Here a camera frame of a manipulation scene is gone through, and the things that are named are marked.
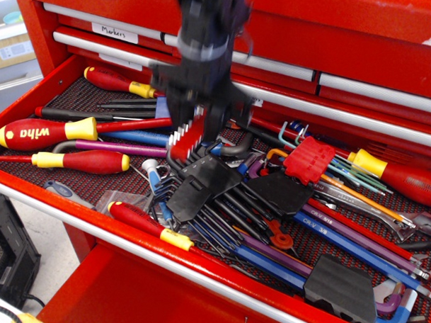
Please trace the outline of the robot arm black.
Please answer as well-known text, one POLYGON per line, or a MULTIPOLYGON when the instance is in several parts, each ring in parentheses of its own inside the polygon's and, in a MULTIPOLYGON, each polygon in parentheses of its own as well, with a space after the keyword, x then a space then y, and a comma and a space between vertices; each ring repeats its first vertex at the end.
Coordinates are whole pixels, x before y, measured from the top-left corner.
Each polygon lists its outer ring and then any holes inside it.
POLYGON ((178 0, 182 25, 177 36, 180 64, 152 66, 151 85, 166 95, 176 127, 205 107, 202 138, 214 141, 226 122, 249 125, 254 100, 230 77, 234 41, 249 18, 246 0, 178 0))

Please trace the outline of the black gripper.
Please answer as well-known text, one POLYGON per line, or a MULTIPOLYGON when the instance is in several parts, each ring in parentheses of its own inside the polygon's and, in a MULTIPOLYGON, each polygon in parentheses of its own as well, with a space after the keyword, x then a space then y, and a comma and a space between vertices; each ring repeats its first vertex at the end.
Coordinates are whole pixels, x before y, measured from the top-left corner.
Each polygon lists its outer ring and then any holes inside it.
POLYGON ((178 65, 151 66, 151 85, 166 95, 174 127, 189 123, 198 105, 206 106, 202 140, 213 142, 233 118, 243 125, 251 122, 251 97, 238 89, 230 78, 234 37, 189 42, 178 39, 178 65))

